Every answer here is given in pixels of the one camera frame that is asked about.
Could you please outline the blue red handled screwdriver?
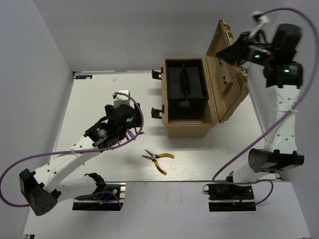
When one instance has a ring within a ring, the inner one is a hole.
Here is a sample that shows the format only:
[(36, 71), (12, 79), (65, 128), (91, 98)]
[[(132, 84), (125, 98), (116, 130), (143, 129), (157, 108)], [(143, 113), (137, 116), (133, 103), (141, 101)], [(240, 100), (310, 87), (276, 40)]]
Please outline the blue red handled screwdriver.
[(130, 136), (131, 139), (135, 139), (135, 135), (132, 132), (128, 131), (128, 135)]

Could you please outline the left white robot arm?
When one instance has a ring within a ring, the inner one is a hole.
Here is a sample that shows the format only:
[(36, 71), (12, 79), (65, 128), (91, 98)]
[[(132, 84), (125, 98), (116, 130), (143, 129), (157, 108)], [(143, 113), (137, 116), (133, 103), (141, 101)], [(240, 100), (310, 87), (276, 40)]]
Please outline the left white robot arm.
[(54, 160), (33, 171), (23, 170), (19, 174), (20, 189), (35, 215), (42, 216), (67, 199), (103, 197), (107, 185), (99, 174), (85, 173), (74, 181), (67, 181), (66, 177), (89, 159), (118, 148), (128, 130), (142, 126), (139, 104), (119, 105), (86, 130), (69, 152), (59, 153)]

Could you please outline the black toolbox inner tray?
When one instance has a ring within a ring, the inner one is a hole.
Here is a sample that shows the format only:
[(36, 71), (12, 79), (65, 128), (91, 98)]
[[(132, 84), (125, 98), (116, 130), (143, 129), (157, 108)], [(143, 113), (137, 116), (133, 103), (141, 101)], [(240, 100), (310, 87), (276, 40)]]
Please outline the black toolbox inner tray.
[(165, 69), (169, 101), (208, 100), (202, 59), (166, 59)]

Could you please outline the yellow black needle-nose pliers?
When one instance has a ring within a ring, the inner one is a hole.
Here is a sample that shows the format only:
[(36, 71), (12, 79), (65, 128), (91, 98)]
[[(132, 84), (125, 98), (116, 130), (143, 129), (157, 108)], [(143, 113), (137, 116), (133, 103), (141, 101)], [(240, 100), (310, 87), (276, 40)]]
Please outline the yellow black needle-nose pliers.
[(145, 152), (146, 152), (148, 155), (142, 155), (142, 157), (151, 160), (151, 161), (154, 163), (154, 165), (155, 165), (155, 167), (157, 168), (157, 170), (158, 170), (161, 174), (167, 175), (167, 172), (164, 171), (164, 170), (160, 167), (160, 165), (159, 165), (159, 163), (158, 163), (158, 159), (164, 158), (164, 157), (174, 159), (175, 156), (172, 155), (172, 154), (169, 154), (169, 153), (154, 154), (154, 153), (152, 153), (152, 152), (150, 152), (150, 151), (148, 151), (148, 150), (146, 150), (146, 149), (145, 149)]

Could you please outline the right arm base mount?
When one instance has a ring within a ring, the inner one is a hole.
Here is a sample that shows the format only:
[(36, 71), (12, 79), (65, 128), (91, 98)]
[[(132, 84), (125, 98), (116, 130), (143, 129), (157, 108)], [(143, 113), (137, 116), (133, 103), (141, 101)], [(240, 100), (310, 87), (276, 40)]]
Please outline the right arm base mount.
[(256, 211), (255, 197), (251, 186), (205, 184), (203, 192), (208, 195), (210, 212)]

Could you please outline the tan plastic toolbox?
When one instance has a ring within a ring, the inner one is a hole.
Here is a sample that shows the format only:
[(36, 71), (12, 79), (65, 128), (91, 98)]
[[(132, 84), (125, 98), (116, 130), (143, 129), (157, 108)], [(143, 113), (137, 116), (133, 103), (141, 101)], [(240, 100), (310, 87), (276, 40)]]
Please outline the tan plastic toolbox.
[(248, 96), (244, 69), (215, 56), (233, 42), (221, 19), (204, 58), (165, 58), (159, 72), (152, 70), (152, 78), (161, 81), (161, 109), (151, 115), (162, 120), (169, 138), (206, 137)]

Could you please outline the blue label sticker left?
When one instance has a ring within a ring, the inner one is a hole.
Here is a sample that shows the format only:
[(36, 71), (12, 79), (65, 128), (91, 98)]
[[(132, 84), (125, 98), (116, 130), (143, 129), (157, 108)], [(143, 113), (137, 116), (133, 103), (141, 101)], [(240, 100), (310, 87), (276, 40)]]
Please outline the blue label sticker left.
[(84, 80), (84, 79), (92, 79), (92, 75), (77, 75), (77, 76), (75, 76), (75, 79), (76, 80)]

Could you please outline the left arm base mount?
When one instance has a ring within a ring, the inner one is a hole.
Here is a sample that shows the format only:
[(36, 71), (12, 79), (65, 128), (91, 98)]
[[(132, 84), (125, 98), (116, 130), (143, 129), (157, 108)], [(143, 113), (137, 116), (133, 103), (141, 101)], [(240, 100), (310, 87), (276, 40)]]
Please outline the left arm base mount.
[(126, 192), (125, 182), (106, 183), (103, 191), (112, 193), (102, 193), (85, 199), (74, 199), (73, 211), (120, 211), (123, 206)]

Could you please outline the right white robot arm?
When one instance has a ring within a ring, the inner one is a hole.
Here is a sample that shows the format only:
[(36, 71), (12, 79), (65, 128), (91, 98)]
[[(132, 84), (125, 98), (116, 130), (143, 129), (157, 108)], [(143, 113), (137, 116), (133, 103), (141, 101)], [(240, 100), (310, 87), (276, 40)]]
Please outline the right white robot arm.
[(252, 183), (261, 177), (300, 166), (304, 157), (297, 153), (293, 105), (303, 85), (302, 64), (293, 60), (301, 39), (301, 28), (283, 23), (271, 43), (260, 41), (264, 32), (254, 36), (243, 32), (231, 46), (216, 53), (216, 57), (233, 66), (246, 62), (263, 66), (266, 91), (269, 96), (269, 129), (262, 137), (262, 149), (250, 149), (248, 162), (232, 172), (232, 182), (226, 184), (226, 195), (232, 199), (243, 193), (241, 183)]

